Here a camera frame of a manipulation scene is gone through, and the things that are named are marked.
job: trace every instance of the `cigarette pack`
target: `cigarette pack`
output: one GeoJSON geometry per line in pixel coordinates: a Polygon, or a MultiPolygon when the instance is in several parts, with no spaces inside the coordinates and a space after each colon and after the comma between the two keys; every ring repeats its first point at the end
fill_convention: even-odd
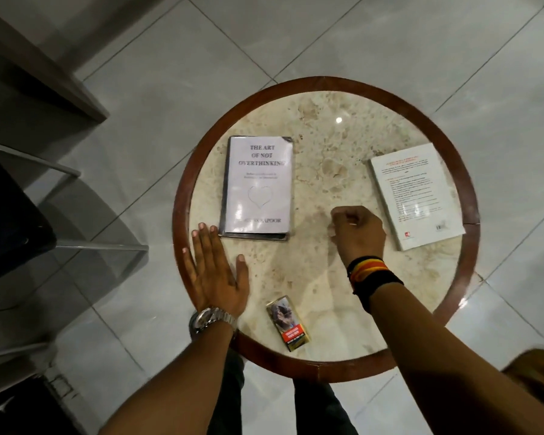
{"type": "Polygon", "coordinates": [[[289,351],[294,351],[310,341],[288,296],[270,302],[266,310],[289,351]]]}

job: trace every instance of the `black wristband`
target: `black wristband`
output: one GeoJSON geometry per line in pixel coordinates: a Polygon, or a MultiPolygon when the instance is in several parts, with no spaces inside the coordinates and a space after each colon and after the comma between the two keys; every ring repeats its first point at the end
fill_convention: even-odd
{"type": "Polygon", "coordinates": [[[385,284],[392,282],[398,282],[401,285],[403,281],[395,276],[391,270],[376,270],[363,279],[361,282],[356,282],[353,285],[353,293],[358,296],[363,305],[363,308],[367,313],[371,313],[371,296],[377,291],[377,289],[385,284]]]}
{"type": "Polygon", "coordinates": [[[353,272],[355,267],[358,263],[362,263],[363,261],[366,261],[367,259],[380,259],[383,261],[383,258],[379,258],[378,256],[361,256],[360,258],[353,259],[350,264],[346,268],[346,276],[347,278],[350,278],[350,274],[353,272]]]}

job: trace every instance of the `wristband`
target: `wristband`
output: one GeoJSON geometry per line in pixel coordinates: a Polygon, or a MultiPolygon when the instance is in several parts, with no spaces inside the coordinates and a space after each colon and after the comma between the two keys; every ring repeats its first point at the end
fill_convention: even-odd
{"type": "Polygon", "coordinates": [[[401,285],[403,281],[387,268],[377,256],[363,256],[348,265],[348,279],[353,286],[353,294],[357,295],[364,310],[371,313],[370,298],[379,287],[392,282],[401,285]]]}

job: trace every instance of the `book cover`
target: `book cover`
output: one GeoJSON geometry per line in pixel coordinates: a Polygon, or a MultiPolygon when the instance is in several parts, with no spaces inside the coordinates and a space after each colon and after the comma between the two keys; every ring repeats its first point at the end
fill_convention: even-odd
{"type": "Polygon", "coordinates": [[[220,232],[285,240],[290,231],[292,139],[232,136],[228,141],[220,232]]]}
{"type": "Polygon", "coordinates": [[[465,233],[432,143],[371,159],[401,250],[465,233]]]}

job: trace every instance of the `heart drawing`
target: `heart drawing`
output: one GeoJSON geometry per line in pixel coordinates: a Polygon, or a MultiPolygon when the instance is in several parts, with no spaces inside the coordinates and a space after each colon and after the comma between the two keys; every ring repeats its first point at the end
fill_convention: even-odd
{"type": "Polygon", "coordinates": [[[272,201],[272,189],[270,189],[268,186],[264,186],[262,188],[252,186],[248,190],[248,198],[252,203],[261,209],[266,203],[272,201]]]}

